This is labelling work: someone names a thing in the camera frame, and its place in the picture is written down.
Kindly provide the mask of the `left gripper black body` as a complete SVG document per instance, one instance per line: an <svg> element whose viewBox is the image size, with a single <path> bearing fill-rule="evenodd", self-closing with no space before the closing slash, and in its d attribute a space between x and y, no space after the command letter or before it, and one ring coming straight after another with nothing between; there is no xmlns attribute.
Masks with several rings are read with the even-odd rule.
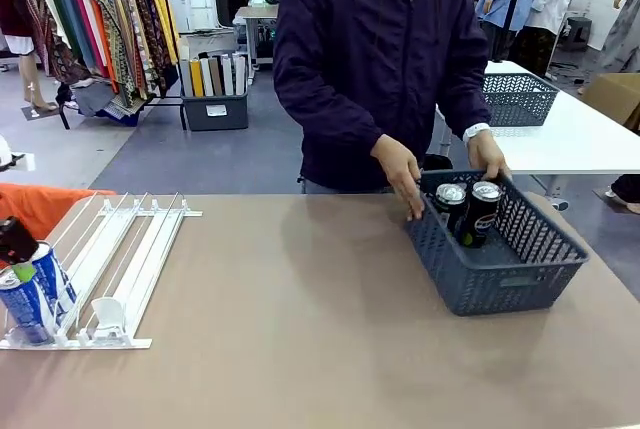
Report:
<svg viewBox="0 0 640 429"><path fill-rule="evenodd" d="M39 242L17 217L1 222L1 260L9 265L28 262L39 248Z"/></svg>

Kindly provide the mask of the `person's right hand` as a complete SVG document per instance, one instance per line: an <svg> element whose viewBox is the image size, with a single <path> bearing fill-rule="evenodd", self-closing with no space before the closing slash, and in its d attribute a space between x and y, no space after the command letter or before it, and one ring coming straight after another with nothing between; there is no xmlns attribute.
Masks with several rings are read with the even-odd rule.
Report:
<svg viewBox="0 0 640 429"><path fill-rule="evenodd" d="M424 212L418 185L421 171L415 156L403 144L386 134L376 141L371 156L378 161L394 193L405 204L407 219L421 219Z"/></svg>

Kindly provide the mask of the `person's left hand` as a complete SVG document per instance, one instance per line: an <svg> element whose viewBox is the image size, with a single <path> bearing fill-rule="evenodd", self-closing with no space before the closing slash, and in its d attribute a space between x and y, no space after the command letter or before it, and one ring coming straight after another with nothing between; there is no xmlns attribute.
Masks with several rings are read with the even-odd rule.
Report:
<svg viewBox="0 0 640 429"><path fill-rule="evenodd" d="M483 171L485 180L495 180L499 176L512 178L506 158L490 130L482 130L471 137L467 149L471 168Z"/></svg>

